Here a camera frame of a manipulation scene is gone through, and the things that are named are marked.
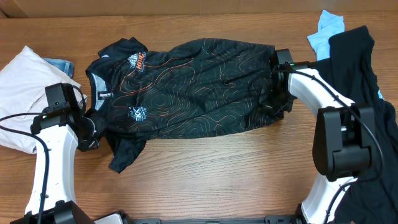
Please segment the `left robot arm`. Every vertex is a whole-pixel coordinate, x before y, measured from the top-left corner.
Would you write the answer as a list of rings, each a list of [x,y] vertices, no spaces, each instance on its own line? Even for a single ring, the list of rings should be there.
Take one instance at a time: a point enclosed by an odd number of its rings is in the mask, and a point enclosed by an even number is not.
[[[36,142],[32,193],[25,215],[17,224],[92,223],[76,204],[74,161],[78,148],[95,148],[95,124],[76,100],[76,86],[57,83],[45,87],[48,107],[35,114],[29,136]]]

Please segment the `black orange patterned jersey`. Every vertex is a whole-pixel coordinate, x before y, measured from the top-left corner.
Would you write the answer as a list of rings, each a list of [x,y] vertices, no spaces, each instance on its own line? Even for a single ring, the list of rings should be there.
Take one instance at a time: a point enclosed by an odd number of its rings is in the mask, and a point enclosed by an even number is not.
[[[292,109],[272,78],[272,45],[197,39],[167,52],[135,38],[100,50],[86,69],[88,117],[122,172],[151,139],[191,139],[268,126]]]

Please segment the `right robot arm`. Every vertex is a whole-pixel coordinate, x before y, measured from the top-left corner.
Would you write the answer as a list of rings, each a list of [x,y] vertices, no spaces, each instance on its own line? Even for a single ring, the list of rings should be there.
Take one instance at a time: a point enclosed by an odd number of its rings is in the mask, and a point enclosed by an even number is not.
[[[356,104],[329,85],[309,62],[295,63],[290,51],[270,60],[274,92],[298,98],[316,117],[312,146],[317,176],[295,216],[267,216],[267,223],[333,223],[346,191],[382,159],[375,138],[374,111]]]

